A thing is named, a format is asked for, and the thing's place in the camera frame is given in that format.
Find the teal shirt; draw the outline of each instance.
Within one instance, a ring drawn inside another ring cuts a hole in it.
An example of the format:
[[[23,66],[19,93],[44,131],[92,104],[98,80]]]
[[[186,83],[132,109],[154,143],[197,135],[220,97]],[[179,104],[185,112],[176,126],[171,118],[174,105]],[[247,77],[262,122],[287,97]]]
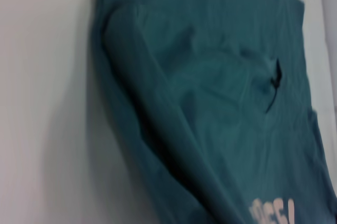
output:
[[[162,223],[335,223],[298,0],[97,0],[93,56]]]

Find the teal fabric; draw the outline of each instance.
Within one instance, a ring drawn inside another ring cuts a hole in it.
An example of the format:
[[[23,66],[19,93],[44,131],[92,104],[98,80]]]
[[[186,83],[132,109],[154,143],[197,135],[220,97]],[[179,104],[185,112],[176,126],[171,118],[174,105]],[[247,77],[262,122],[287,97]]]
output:
[[[96,71],[161,223],[335,223],[299,0],[97,0]]]

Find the fabric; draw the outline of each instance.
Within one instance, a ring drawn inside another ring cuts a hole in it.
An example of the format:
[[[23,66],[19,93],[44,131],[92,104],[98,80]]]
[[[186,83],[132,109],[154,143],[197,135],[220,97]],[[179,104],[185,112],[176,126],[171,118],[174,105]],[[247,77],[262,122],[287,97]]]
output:
[[[334,223],[299,0],[97,0],[96,71],[162,223]]]

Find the t-shirt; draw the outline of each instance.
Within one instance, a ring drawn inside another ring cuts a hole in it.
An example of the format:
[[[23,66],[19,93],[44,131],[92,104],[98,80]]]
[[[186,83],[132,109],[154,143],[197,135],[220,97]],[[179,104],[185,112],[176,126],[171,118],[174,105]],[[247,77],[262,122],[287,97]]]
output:
[[[298,0],[97,0],[107,109],[162,223],[334,223]]]

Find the clothing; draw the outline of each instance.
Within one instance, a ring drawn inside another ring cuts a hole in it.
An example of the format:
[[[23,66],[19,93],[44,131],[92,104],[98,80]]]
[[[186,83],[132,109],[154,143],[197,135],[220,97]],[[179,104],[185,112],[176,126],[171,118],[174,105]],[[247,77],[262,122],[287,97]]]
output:
[[[162,223],[334,223],[298,0],[97,0],[108,109]]]

